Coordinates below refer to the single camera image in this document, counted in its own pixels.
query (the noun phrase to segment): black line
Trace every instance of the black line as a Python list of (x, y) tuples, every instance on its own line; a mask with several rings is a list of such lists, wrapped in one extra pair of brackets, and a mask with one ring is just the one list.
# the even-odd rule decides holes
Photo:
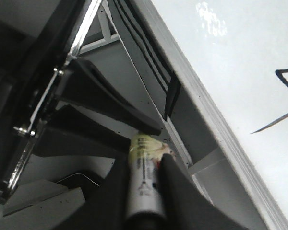
[(167, 90), (166, 90), (165, 87), (163, 86), (162, 82), (160, 81), (160, 79), (159, 79), (159, 77), (158, 77), (158, 74), (157, 74), (156, 71), (154, 70), (154, 68), (153, 68), (150, 60), (147, 58), (145, 52), (143, 51), (143, 48), (142, 48), (141, 45), (139, 44), (138, 39), (135, 38), (134, 34), (131, 32), (129, 26), (127, 25), (127, 22), (124, 20), (123, 15), (122, 15), (122, 13), (124, 13), (124, 10), (122, 9), (122, 7), (119, 7), (119, 6), (117, 5), (117, 3), (116, 3), (115, 0), (113, 0), (113, 3), (116, 5), (117, 10), (118, 10), (118, 13), (119, 13), (119, 15), (120, 15), (120, 17), (121, 17), (122, 22), (124, 23), (126, 29), (129, 31), (129, 34), (130, 34), (131, 37), (133, 38), (134, 42), (135, 42), (135, 43), (137, 44), (137, 46), (139, 47), (139, 49), (140, 49), (143, 57), (145, 58), (145, 60), (146, 60), (147, 64), (149, 65), (151, 71), (154, 73), (155, 78), (156, 78), (157, 81), (159, 82), (161, 88), (163, 89), (164, 92), (167, 92)]
[(143, 166), (143, 168), (142, 168), (142, 170), (143, 170), (143, 180), (145, 180), (145, 158), (143, 157), (142, 158), (142, 166)]
[(172, 77), (168, 86), (168, 92), (167, 92), (167, 97), (166, 97), (165, 106), (164, 106), (164, 120), (165, 121), (168, 120), (168, 116), (171, 117), (172, 115), (174, 106), (180, 94), (180, 89), (181, 89), (181, 83), (179, 82), (178, 78), (176, 76)]
[(286, 113), (285, 115), (281, 116), (280, 118), (276, 119), (275, 121), (271, 122), (270, 124), (266, 125), (265, 127), (262, 127), (261, 129), (258, 129), (257, 131), (253, 132), (253, 133), (258, 133), (260, 131), (263, 131), (275, 124), (277, 124), (278, 122), (281, 122), (282, 120), (286, 119), (288, 117), (288, 113)]
[(284, 76), (282, 75), (283, 73), (288, 73), (288, 69), (277, 69), (275, 71), (275, 74), (277, 75), (277, 77), (284, 83), (284, 85), (287, 86), (288, 88), (288, 81), (284, 78)]

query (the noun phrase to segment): metal frame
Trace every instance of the metal frame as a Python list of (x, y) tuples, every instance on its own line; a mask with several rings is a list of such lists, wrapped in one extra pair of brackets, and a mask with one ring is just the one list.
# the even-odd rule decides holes
[(112, 21), (112, 17), (108, 5), (104, 2), (105, 1), (103, 1), (102, 6), (100, 6), (99, 11), (97, 13), (103, 38), (83, 46), (80, 50), (80, 54), (92, 51), (94, 49), (108, 45), (120, 39), (118, 34), (111, 35), (107, 17), (110, 19), (110, 21)]
[[(65, 60), (63, 69), (69, 64), (69, 62), (73, 59), (76, 58), (76, 56), (79, 55), (80, 53), (80, 48), (82, 46), (82, 43), (86, 37), (86, 34), (93, 22), (93, 19), (95, 18), (97, 11), (101, 5), (102, 0), (91, 0), (90, 5), (85, 13), (84, 19), (81, 22), (80, 28), (76, 33), (76, 37), (72, 43), (72, 46), (68, 52), (67, 58)], [(40, 106), (42, 105), (46, 95), (48, 94), (50, 88), (52, 87), (52, 84), (54, 82), (54, 80), (56, 79), (56, 77), (59, 74), (63, 74), (63, 70), (61, 69), (57, 69), (54, 68), (53, 69), (54, 73), (53, 76), (47, 86), (47, 88), (45, 89), (39, 103), (37, 104), (31, 118), (30, 118), (30, 126), (27, 127), (14, 127), (14, 129), (18, 130), (18, 132), (20, 133), (20, 135), (24, 135), (26, 133), (30, 133), (32, 136), (35, 135), (35, 131), (31, 130), (32, 129), (32, 125), (35, 122), (36, 119), (36, 114), (38, 113)], [(34, 142), (33, 141), (29, 141), (25, 147), (25, 149), (23, 150), (21, 157), (16, 165), (16, 168), (14, 169), (9, 181), (8, 181), (8, 193), (9, 195), (11, 195), (15, 189), (16, 189), (16, 185), (19, 181), (20, 175), (24, 170), (25, 165), (27, 164), (30, 156), (31, 156), (31, 152), (32, 149), (34, 147)]]

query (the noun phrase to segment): black marking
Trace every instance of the black marking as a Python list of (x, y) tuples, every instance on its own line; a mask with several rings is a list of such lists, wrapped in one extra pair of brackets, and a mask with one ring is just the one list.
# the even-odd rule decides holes
[(253, 133), (258, 133), (260, 131), (263, 131), (273, 125), (276, 125), (278, 122), (281, 122), (282, 120), (286, 119), (288, 117), (288, 113), (286, 113), (285, 115), (281, 116), (280, 118), (276, 119), (275, 121), (271, 122), (270, 124), (266, 125), (265, 127), (262, 127), (261, 129), (258, 129), (257, 131), (253, 132)]
[(141, 158), (138, 158), (137, 160), (137, 168), (140, 169), (141, 167)]
[(155, 190), (157, 190), (157, 184), (156, 184), (156, 182), (153, 182), (153, 183), (152, 183), (152, 186), (153, 186), (153, 188), (154, 188)]
[(142, 39), (141, 35), (137, 33), (137, 30), (134, 28), (134, 25), (132, 24), (131, 20), (129, 19), (126, 10), (122, 7), (121, 2), (115, 2), (113, 1), (114, 4), (116, 5), (117, 9), (118, 9), (118, 13), (121, 17), (122, 22), (124, 23), (126, 29), (129, 31), (131, 37), (133, 38), (134, 42), (137, 44), (137, 46), (139, 47), (144, 59), (146, 60), (147, 64), (149, 65), (151, 71), (153, 72), (153, 74), (155, 75), (155, 78), (157, 79), (158, 83), (160, 84), (161, 88), (163, 89), (163, 91), (166, 93), (167, 90), (165, 89), (164, 85), (162, 84), (160, 78), (158, 77), (158, 73), (160, 72), (156, 72), (155, 69), (152, 66), (151, 61), (148, 59), (147, 55), (145, 54), (145, 51), (142, 47), (142, 45), (139, 44), (138, 39), (136, 39), (134, 33), (131, 31), (130, 27), (128, 26), (127, 23), (129, 23), (131, 25), (131, 27), (135, 30), (136, 34), (141, 38), (141, 41), (144, 43), (145, 49), (147, 50), (147, 52), (149, 52), (149, 49), (147, 48), (147, 44), (144, 42), (144, 40)]
[(143, 168), (142, 168), (142, 170), (143, 170), (143, 180), (145, 181), (145, 158), (142, 158), (142, 166), (143, 166)]
[(180, 81), (178, 80), (176, 76), (172, 77), (168, 86), (167, 97), (166, 97), (165, 106), (164, 106), (165, 121), (167, 121), (168, 116), (171, 117), (173, 113), (174, 106), (180, 94), (180, 89), (181, 89)]
[[(288, 81), (287, 79), (283, 76), (283, 73), (288, 73), (288, 69), (277, 69), (275, 70), (275, 74), (277, 75), (277, 77), (282, 81), (282, 83), (284, 83), (284, 85), (286, 85), (286, 87), (288, 88)], [(275, 121), (271, 122), (270, 124), (258, 129), (257, 131), (255, 132), (252, 132), (251, 134), (253, 133), (258, 133), (258, 132), (261, 132), (273, 125), (276, 125), (277, 123), (281, 122), (282, 120), (286, 119), (288, 117), (288, 113), (286, 113), (285, 115), (281, 116), (280, 118), (276, 119)]]

